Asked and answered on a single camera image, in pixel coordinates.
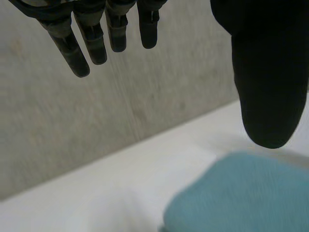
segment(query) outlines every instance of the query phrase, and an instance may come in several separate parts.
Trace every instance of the folded towel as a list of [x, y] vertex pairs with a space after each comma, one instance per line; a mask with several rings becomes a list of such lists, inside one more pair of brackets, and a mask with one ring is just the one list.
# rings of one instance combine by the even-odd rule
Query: folded towel
[[233, 153], [179, 193], [162, 232], [309, 232], [309, 172]]

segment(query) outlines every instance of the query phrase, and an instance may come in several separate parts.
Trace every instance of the concrete wall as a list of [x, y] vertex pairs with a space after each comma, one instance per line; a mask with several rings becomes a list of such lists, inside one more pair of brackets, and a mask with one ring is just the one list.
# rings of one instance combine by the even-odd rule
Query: concrete wall
[[169, 0], [159, 40], [140, 42], [137, 9], [127, 49], [74, 76], [47, 32], [0, 2], [0, 198], [57, 177], [237, 98], [229, 35], [209, 1]]

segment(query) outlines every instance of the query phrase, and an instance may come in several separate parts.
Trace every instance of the white table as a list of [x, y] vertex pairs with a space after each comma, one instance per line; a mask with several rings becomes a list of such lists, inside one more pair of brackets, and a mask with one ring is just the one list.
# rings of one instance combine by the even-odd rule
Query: white table
[[309, 102], [282, 149], [251, 142], [239, 102], [6, 200], [2, 232], [156, 232], [172, 196], [218, 158], [266, 150], [309, 165]]

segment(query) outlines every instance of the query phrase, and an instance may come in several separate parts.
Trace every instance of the black finger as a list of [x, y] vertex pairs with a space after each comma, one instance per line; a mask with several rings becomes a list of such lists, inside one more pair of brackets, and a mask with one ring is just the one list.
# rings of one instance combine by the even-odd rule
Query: black finger
[[157, 42], [159, 9], [167, 0], [138, 0], [137, 7], [140, 19], [140, 37], [144, 48], [150, 49]]
[[107, 60], [103, 31], [100, 25], [105, 0], [81, 0], [74, 2], [74, 16], [94, 64]]
[[126, 14], [136, 0], [107, 0], [106, 21], [112, 50], [122, 52], [126, 49]]
[[309, 77], [308, 15], [297, 11], [259, 37], [232, 39], [243, 123], [261, 146], [285, 145], [301, 118]]
[[57, 22], [40, 23], [48, 31], [74, 74], [78, 77], [87, 76], [90, 69], [71, 29], [71, 17]]
[[301, 118], [309, 77], [309, 5], [305, 1], [211, 0], [232, 35], [243, 123], [257, 144], [278, 148]]

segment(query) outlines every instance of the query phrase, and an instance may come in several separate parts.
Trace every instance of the teal cloth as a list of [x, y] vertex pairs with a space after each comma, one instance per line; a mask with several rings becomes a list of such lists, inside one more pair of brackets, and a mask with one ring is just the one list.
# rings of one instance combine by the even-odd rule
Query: teal cloth
[[179, 193], [162, 232], [309, 232], [309, 171], [233, 153]]

